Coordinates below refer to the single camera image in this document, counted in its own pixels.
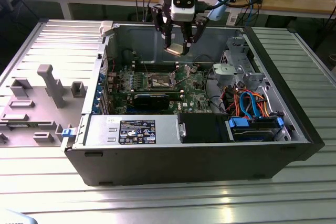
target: circuit board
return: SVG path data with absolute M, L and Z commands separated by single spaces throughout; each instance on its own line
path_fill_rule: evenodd
M 124 67 L 109 84 L 112 114 L 178 114 L 211 113 L 204 91 L 202 71 L 190 72 L 190 67 L 180 67 L 176 72 L 136 72 Z M 165 110 L 142 110 L 134 108 L 137 94 L 169 96 Z

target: blue cable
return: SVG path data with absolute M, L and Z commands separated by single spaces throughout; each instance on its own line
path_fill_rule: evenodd
M 251 103 L 252 103 L 252 108 L 253 108 L 253 111 L 254 111 L 254 115 L 256 115 L 256 117 L 260 117 L 260 113 L 259 113 L 259 110 L 257 109 L 257 102 L 256 102 L 256 99 L 254 98 L 254 96 L 250 93 L 250 92 L 244 92 L 240 95 L 240 99 L 239 99 L 239 105 L 240 105 L 240 109 L 241 111 L 248 116 L 248 118 L 252 119 L 252 116 L 247 113 L 247 111 L 244 109 L 244 105 L 243 105 L 243 98 L 244 98 L 244 95 L 245 94 L 248 94 L 250 97 L 251 97 Z
M 245 26 L 247 26 L 248 23 L 250 22 L 250 18 L 251 18 L 251 16 L 252 16 L 252 10 L 253 10 L 253 5 L 251 5 L 251 11 L 250 11 L 250 13 L 248 14 L 248 17 L 247 17 L 247 21 L 246 21 Z

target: open computer chassis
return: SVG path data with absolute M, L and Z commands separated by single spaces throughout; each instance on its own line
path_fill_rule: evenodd
M 32 49 L 18 53 L 22 61 L 16 59 L 10 69 L 37 64 L 37 73 L 5 73 L 11 78 L 2 88 L 8 85 L 14 95 L 1 116 L 4 146 L 61 143 L 91 186 L 271 178 L 323 147 L 252 28 L 207 27 L 185 56 L 165 52 L 152 24 L 113 23 L 88 44 L 35 49 L 62 45 L 66 29 L 78 36 L 81 30 L 99 30 L 99 22 L 84 23 L 98 27 L 61 20 L 41 24 L 36 41 L 29 40 Z M 175 40 L 183 39 L 177 28 L 172 32 Z M 49 42 L 57 40 L 54 33 L 61 33 L 57 43 Z M 97 51 L 67 51 L 73 46 Z M 66 75 L 71 73 L 56 56 L 61 52 L 70 54 L 69 66 L 92 60 L 79 63 L 90 68 L 90 76 Z M 50 54 L 54 70 L 24 62 L 39 58 L 36 53 Z M 24 73 L 26 79 L 13 79 Z
M 152 25 L 106 37 L 64 149 L 86 184 L 271 178 L 323 147 L 252 29 L 209 27 L 180 57 L 161 43 Z

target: blue clip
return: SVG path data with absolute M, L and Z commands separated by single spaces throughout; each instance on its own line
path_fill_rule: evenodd
M 74 128 L 64 129 L 62 131 L 62 137 L 74 137 L 74 136 L 76 136 L 76 132 Z
M 233 127 L 249 127 L 248 121 L 246 118 L 231 118 L 229 120 L 230 128 Z
M 230 128 L 233 128 L 235 126 L 235 122 L 233 121 L 233 118 L 229 120 L 229 126 Z
M 277 121 L 278 121 L 278 124 L 279 124 L 279 126 L 280 126 L 280 128 L 283 128 L 283 126 L 284 126 L 284 121 L 282 120 L 282 118 L 277 118 Z

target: warning label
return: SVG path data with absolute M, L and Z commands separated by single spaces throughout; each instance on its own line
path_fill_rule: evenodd
M 119 144 L 155 143 L 155 120 L 120 121 Z

